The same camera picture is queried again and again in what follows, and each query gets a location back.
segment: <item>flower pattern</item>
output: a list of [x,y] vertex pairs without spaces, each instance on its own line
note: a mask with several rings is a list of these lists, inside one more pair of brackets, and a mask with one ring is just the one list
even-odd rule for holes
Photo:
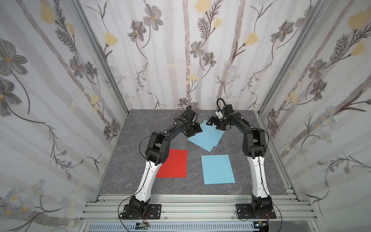
[[12,93],[13,90],[13,82],[0,77],[0,115],[2,117],[11,115],[9,105],[22,103],[21,99]]
[[104,133],[104,135],[106,135],[106,140],[109,140],[111,138],[111,136],[109,135],[111,133],[111,129],[109,128],[109,126],[106,126],[104,128],[103,133]]
[[272,134],[276,133],[276,130],[278,130],[279,125],[277,124],[277,121],[272,121],[269,125],[269,129],[271,130]]
[[79,77],[82,78],[85,67],[82,63],[79,64],[79,61],[75,56],[70,60],[70,68],[75,71],[75,76],[79,75]]
[[279,41],[284,41],[285,37],[287,34],[290,34],[293,30],[293,26],[294,26],[294,22],[287,22],[287,20],[278,28],[279,29],[279,32],[277,33],[273,33],[271,35],[271,41],[274,42],[276,41],[277,39],[279,39]]
[[159,25],[164,25],[164,22],[160,19],[162,13],[157,6],[152,6],[151,8],[150,5],[146,4],[144,11],[148,15],[143,17],[144,25],[152,25],[154,30],[158,30]]
[[13,70],[19,74],[27,74],[27,70],[22,66],[27,62],[26,57],[16,55],[15,46],[9,41],[0,39],[0,74],[9,76]]
[[186,98],[179,98],[178,106],[182,107],[188,104],[188,100]]
[[314,95],[314,101],[322,99],[321,92],[325,91],[326,86],[327,82],[324,82],[322,79],[319,79],[313,84],[313,90],[310,92],[310,94]]
[[133,32],[128,33],[131,41],[135,42],[137,38],[139,38],[141,41],[144,41],[143,33],[145,33],[147,30],[145,29],[142,21],[133,20],[130,28],[133,30]]
[[115,119],[111,122],[111,130],[112,133],[117,133],[120,130],[120,124]]
[[93,68],[93,65],[90,63],[90,61],[88,61],[88,63],[85,64],[85,68],[86,72],[91,75],[92,79],[94,79],[94,76],[98,76],[97,69]]
[[202,58],[205,61],[205,66],[210,64],[211,67],[214,67],[214,65],[216,64],[216,61],[213,60],[213,58],[215,58],[213,52],[206,52],[204,57]]
[[201,49],[202,48],[202,41],[199,41],[197,43],[197,41],[193,42],[191,44],[191,48],[192,50],[190,50],[190,54],[193,54],[193,57],[194,58],[197,58],[198,55],[202,56],[204,53],[205,53],[205,50]]
[[323,62],[322,59],[316,60],[316,61],[314,62],[313,67],[310,67],[310,68],[309,68],[309,71],[310,71],[311,73],[309,74],[308,77],[309,77],[309,78],[314,77],[314,78],[316,78],[316,79],[319,79],[319,78],[322,76],[321,71],[324,70],[324,69],[326,68],[326,64],[327,64],[327,62]]

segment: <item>black cable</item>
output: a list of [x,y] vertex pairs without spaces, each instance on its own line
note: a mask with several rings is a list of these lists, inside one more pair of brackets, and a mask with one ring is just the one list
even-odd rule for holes
[[[147,176],[148,176],[148,173],[149,173],[149,172],[150,172],[150,167],[148,167],[147,175],[145,176],[145,179],[144,179],[144,182],[143,182],[142,186],[144,185],[145,181],[147,180]],[[121,203],[120,203],[120,204],[118,205],[118,207],[117,207],[117,216],[118,216],[118,219],[120,219],[121,224],[124,226],[124,228],[125,228],[128,232],[130,232],[130,231],[125,227],[125,225],[122,223],[121,218],[120,218],[120,213],[119,213],[120,205],[121,205],[124,201],[126,201],[127,199],[129,199],[129,198],[131,198],[131,197],[137,195],[141,190],[142,190],[142,188],[141,188],[138,192],[136,192],[134,195],[131,195],[130,197],[128,197],[128,198],[126,198],[125,200],[121,201]]]
[[216,106],[218,107],[218,109],[221,111],[221,113],[222,113],[223,116],[224,116],[223,111],[222,111],[221,108],[219,107],[219,103],[218,103],[219,100],[221,100],[221,101],[223,102],[224,106],[226,105],[226,102],[225,102],[224,99],[222,99],[222,98],[218,98],[218,99],[216,100]]

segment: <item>blue paper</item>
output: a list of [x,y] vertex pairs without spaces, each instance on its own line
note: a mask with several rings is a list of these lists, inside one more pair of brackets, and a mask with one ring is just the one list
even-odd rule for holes
[[201,156],[205,184],[235,183],[228,155]]
[[201,124],[202,131],[206,132],[207,136],[209,137],[209,141],[215,147],[218,146],[218,143],[221,137],[224,134],[224,131],[216,129],[216,125],[208,126],[206,125],[207,121],[204,120]]

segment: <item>floral wallpaper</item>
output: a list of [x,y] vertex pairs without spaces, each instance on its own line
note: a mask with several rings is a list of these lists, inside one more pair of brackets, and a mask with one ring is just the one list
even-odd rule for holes
[[370,58],[370,2],[331,1],[262,112],[327,232],[370,230]]
[[2,1],[2,231],[78,231],[124,114],[66,1]]
[[129,108],[258,110],[315,1],[81,4]]

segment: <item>yellow flower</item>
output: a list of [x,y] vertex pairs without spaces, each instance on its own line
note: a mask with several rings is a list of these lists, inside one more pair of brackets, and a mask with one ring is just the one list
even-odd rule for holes
[[66,23],[68,30],[70,30],[71,34],[75,35],[75,27],[72,23]]
[[72,106],[67,107],[67,111],[73,114],[73,107]]
[[22,213],[26,213],[28,211],[28,206],[22,208]]
[[285,100],[286,100],[286,101],[289,101],[290,99],[292,99],[292,103],[295,104],[295,103],[298,102],[297,99],[296,99],[297,96],[298,96],[298,95],[297,95],[295,92],[291,91],[290,96],[287,96]]
[[97,94],[93,94],[91,100],[90,100],[90,103],[91,104],[95,104],[97,101],[99,101],[99,95]]
[[349,18],[348,26],[353,30],[358,30],[369,21],[370,17],[371,9],[358,12],[357,14]]
[[109,32],[104,34],[104,40],[108,46],[114,46],[118,42],[118,39]]
[[187,78],[189,80],[195,80],[195,81],[198,81],[200,78],[194,74],[191,74],[191,75],[188,75]]
[[194,8],[198,12],[205,13],[208,11],[210,7],[210,0],[199,0],[195,5]]
[[255,32],[250,32],[245,40],[245,45],[253,45],[259,40],[257,34]]
[[359,42],[358,45],[353,49],[352,56],[358,56],[361,55],[366,51],[365,44],[363,41]]
[[55,22],[55,15],[53,9],[46,1],[41,2],[40,18],[47,24]]
[[220,18],[215,18],[214,20],[214,27],[218,28],[223,23],[223,21]]

